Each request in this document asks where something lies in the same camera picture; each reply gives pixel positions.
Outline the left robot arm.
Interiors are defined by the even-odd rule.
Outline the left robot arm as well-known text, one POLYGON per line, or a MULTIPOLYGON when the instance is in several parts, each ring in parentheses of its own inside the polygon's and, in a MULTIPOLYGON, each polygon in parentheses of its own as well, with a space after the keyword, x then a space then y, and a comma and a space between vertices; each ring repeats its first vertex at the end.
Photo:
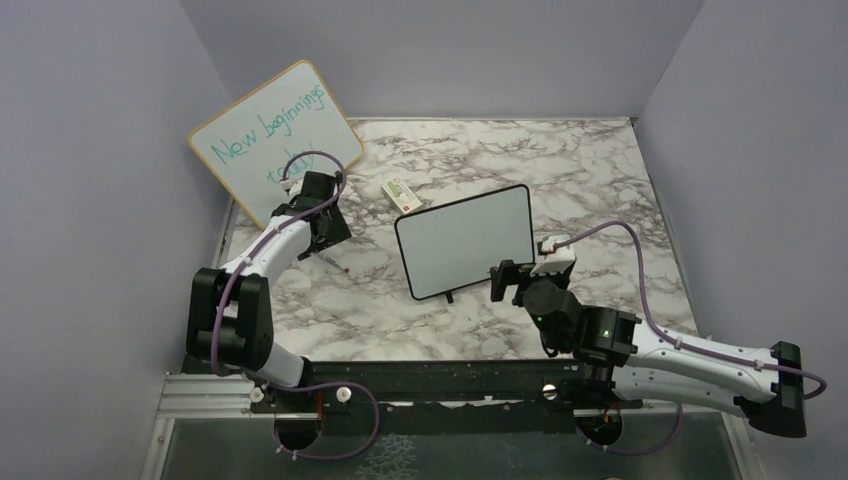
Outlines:
POLYGON ((270 290, 299 260, 350 238, 338 206, 343 173, 310 171, 294 182, 260 235, 220 268, 201 268, 193 279, 186 334, 188 356, 220 375, 254 375, 276 387, 285 407, 313 401, 309 361, 274 339, 270 290))

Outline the black-framed whiteboard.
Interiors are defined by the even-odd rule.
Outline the black-framed whiteboard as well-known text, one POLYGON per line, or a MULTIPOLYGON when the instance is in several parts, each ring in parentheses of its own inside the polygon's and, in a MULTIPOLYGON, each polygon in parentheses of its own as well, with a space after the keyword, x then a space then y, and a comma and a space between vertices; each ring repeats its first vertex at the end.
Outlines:
POLYGON ((503 260, 535 260, 530 189, 515 184, 397 218, 410 296, 445 295, 490 279, 503 260))

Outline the magenta capped whiteboard marker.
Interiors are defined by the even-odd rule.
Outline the magenta capped whiteboard marker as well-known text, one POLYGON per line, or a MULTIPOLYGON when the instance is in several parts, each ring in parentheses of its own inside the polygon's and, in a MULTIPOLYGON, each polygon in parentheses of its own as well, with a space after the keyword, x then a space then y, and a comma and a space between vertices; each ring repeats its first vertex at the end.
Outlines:
POLYGON ((328 257, 326 255, 321 255, 320 259, 327 262, 328 264, 334 266, 335 268, 339 269, 340 271, 344 272, 346 275, 350 274, 350 269, 345 267, 344 265, 340 264, 337 260, 335 260, 331 257, 328 257))

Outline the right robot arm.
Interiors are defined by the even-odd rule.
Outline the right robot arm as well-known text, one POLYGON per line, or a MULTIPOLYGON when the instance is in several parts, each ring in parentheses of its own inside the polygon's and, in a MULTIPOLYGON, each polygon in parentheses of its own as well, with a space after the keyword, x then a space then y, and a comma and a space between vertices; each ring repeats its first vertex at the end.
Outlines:
POLYGON ((654 328, 610 307, 581 303, 569 289, 570 262, 552 267, 504 260, 490 269, 490 298, 524 309, 548 357, 570 355, 590 368, 577 380, 585 404, 664 400, 744 418, 763 433, 807 434, 798 346, 740 347, 654 328))

